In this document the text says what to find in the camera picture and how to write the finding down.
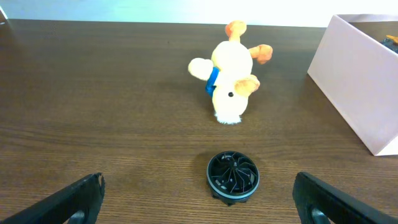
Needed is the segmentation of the red silver toy truck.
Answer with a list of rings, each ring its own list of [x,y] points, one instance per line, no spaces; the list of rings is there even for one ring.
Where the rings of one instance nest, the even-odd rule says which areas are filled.
[[[381,41],[381,44],[393,52],[398,53],[397,37],[386,35],[386,37]]]

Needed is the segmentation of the yellow plush duck toy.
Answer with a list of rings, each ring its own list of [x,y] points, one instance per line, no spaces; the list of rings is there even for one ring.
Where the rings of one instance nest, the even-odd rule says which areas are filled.
[[[188,64],[190,75],[206,82],[205,91],[211,96],[215,118],[221,124],[238,124],[245,112],[249,96],[260,87],[253,75],[253,60],[265,64],[272,58],[273,48],[261,44],[247,48],[241,36],[247,25],[232,21],[225,27],[228,40],[220,42],[210,59],[194,58]]]

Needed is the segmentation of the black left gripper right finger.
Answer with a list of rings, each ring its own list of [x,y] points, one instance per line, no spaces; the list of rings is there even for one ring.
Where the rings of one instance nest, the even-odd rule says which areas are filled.
[[[397,224],[397,219],[308,172],[296,175],[292,196],[302,223]]]

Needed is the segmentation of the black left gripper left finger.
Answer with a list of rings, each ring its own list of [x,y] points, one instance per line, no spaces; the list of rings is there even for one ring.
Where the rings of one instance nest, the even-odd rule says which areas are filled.
[[[95,224],[104,193],[105,180],[102,173],[89,174],[2,220],[1,224]]]

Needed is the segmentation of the pink cardboard box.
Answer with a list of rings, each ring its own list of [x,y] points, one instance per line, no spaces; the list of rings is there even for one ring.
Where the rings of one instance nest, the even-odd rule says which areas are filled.
[[[397,53],[356,28],[396,15],[336,14],[308,74],[374,156],[397,154]]]

